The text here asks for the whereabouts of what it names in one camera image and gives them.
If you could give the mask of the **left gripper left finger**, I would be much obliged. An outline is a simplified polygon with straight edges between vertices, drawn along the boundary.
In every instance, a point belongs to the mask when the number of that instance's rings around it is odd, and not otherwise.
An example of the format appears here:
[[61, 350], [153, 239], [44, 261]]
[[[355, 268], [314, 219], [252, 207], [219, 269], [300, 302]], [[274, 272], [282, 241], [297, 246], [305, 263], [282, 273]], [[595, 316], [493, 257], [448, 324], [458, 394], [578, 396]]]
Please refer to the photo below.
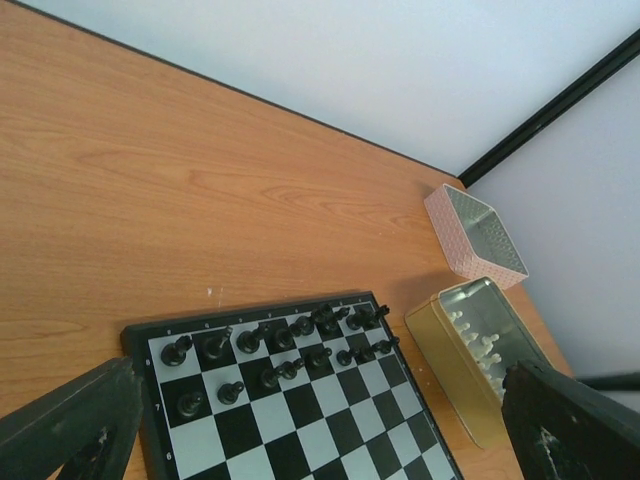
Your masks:
[[121, 479], [142, 413], [132, 359], [110, 359], [1, 419], [1, 477]]

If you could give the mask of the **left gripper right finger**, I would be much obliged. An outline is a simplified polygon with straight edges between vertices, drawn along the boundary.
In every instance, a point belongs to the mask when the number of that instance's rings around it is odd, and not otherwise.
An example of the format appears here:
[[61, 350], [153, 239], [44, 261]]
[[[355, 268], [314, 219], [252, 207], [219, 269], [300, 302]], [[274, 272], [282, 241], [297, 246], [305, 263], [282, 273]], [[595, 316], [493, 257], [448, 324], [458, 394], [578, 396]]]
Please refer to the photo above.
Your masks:
[[637, 479], [639, 413], [605, 394], [639, 373], [571, 378], [534, 360], [507, 369], [501, 413], [526, 479]]

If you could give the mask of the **gold metal tin box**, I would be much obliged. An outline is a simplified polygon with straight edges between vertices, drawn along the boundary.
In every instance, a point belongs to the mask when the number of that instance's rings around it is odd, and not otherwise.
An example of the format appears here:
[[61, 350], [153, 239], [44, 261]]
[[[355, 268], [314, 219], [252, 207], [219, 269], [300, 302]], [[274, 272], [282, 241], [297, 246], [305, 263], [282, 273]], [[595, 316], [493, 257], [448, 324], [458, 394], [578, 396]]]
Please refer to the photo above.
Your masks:
[[507, 370], [550, 361], [499, 286], [482, 277], [443, 290], [409, 310], [405, 323], [472, 441], [507, 444]]

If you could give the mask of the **black and white chessboard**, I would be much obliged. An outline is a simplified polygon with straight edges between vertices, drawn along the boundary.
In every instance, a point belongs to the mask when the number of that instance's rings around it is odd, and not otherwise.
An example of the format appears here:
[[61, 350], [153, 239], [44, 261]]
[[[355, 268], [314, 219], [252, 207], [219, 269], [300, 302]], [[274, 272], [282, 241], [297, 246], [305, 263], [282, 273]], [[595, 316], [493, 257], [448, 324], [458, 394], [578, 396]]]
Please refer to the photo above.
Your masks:
[[458, 479], [369, 293], [126, 327], [152, 479]]

